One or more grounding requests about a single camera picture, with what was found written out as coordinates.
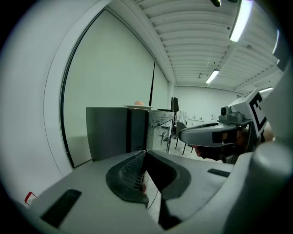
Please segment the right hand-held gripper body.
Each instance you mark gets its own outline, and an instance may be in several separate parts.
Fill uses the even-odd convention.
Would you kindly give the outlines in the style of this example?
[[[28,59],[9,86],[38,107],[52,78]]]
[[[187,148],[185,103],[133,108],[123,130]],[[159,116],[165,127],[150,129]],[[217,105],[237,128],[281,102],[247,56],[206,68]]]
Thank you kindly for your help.
[[[233,112],[240,112],[244,120],[240,122],[212,122],[188,127],[187,135],[191,145],[219,148],[234,144],[239,128],[248,127],[248,144],[246,151],[251,151],[262,134],[267,118],[261,109],[262,96],[254,89],[227,105]]]

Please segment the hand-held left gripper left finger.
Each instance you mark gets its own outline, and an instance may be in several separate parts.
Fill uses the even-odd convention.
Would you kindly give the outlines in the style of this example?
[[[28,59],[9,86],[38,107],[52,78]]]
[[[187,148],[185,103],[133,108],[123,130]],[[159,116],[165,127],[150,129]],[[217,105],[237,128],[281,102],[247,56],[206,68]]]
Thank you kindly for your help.
[[[136,153],[111,167],[106,174],[109,189],[126,202],[149,203],[147,195],[142,191],[146,171],[145,154],[144,150]]]

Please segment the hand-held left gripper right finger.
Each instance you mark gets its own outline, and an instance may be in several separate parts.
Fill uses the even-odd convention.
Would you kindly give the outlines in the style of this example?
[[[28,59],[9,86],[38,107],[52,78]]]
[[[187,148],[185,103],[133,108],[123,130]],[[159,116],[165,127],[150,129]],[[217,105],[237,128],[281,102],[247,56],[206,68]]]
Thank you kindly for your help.
[[[183,166],[163,157],[161,152],[146,152],[146,170],[161,193],[158,223],[167,230],[181,222],[171,214],[167,201],[180,198],[191,182],[190,172]]]

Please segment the black mini fridge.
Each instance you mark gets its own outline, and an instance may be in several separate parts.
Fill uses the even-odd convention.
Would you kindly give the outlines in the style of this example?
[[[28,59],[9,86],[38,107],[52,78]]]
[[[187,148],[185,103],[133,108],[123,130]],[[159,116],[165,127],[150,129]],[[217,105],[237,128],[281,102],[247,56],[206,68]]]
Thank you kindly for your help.
[[[87,139],[93,161],[151,150],[160,128],[173,123],[174,112],[128,107],[88,107]]]

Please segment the white round plate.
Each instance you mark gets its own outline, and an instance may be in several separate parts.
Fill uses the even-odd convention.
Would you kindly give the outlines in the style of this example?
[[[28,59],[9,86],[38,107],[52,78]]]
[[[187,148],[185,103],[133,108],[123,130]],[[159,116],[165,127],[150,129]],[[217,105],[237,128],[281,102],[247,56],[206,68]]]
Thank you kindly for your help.
[[[142,105],[124,105],[124,107],[127,107],[129,109],[142,109],[142,110],[151,110],[154,108],[152,106],[142,106]]]

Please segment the person's right forearm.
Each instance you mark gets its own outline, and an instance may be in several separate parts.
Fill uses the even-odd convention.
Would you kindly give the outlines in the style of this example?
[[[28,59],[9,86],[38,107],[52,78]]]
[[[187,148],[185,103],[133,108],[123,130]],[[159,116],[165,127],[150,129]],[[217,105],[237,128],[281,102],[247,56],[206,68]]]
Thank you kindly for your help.
[[[269,123],[266,124],[263,132],[265,142],[275,141],[275,137]]]

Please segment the person's right hand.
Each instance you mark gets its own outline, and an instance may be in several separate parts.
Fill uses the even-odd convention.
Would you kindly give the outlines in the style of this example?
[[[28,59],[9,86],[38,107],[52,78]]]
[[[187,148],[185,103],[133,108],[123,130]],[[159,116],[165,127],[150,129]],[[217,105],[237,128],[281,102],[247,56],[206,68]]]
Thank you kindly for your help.
[[[243,154],[247,149],[249,133],[246,128],[239,128],[236,133],[235,143],[224,146],[223,148],[193,146],[198,157],[203,159],[212,159],[214,161],[221,160],[226,163],[229,156]]]

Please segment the white low cabinet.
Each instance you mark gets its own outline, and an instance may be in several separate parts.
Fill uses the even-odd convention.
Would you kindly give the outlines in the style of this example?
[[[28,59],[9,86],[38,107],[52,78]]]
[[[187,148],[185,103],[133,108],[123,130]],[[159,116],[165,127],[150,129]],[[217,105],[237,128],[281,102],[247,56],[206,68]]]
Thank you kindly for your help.
[[[193,117],[187,118],[186,126],[193,127],[193,126],[203,125],[205,123],[212,123],[212,122],[217,122],[217,120],[214,117],[212,117],[211,119],[204,120],[202,117],[193,116]]]

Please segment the grey chair blue seat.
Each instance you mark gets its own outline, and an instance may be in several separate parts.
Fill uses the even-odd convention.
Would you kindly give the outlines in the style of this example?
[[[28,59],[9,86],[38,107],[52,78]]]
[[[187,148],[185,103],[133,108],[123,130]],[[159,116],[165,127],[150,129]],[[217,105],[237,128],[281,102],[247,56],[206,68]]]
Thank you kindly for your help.
[[[175,148],[177,148],[179,140],[184,142],[184,149],[183,149],[182,155],[184,155],[184,153],[185,153],[186,146],[191,145],[190,139],[188,138],[188,135],[187,135],[187,130],[188,130],[188,128],[186,127],[186,125],[184,123],[182,123],[182,122],[176,123],[176,131],[175,131],[176,145],[175,145]]]

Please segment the ceiling light strip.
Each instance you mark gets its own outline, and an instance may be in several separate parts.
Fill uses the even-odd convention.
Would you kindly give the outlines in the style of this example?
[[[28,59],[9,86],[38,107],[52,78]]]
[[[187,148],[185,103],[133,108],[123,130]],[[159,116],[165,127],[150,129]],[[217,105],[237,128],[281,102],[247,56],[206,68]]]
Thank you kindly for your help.
[[[280,37],[280,31],[279,31],[279,29],[277,28],[277,35],[276,35],[275,45],[274,45],[274,48],[273,48],[272,54],[274,54],[275,51],[276,51],[276,49],[277,49],[278,41],[279,41],[279,37]]]
[[[253,0],[240,0],[236,20],[234,22],[229,39],[233,42],[238,42],[246,24],[250,18],[252,11]]]
[[[219,74],[219,70],[217,70],[217,69],[213,70],[213,72],[211,73],[211,75],[207,79],[206,84],[210,84],[218,74]]]

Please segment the narrow white roller blind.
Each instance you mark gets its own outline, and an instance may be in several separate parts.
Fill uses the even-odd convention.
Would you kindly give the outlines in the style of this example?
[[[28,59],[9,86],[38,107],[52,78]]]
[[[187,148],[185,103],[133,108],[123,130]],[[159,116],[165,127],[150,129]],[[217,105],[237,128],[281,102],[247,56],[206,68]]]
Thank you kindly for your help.
[[[152,107],[168,109],[168,81],[157,64],[154,73]]]

